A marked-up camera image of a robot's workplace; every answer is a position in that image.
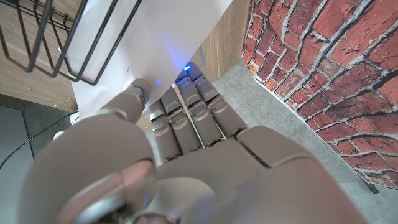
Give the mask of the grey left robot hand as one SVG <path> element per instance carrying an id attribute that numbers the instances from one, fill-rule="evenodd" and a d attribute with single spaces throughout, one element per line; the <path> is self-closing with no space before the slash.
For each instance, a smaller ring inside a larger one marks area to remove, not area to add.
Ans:
<path id="1" fill-rule="evenodd" d="M 18 223 L 364 223 L 315 156 L 249 128 L 189 62 L 134 80 L 36 157 Z"/>

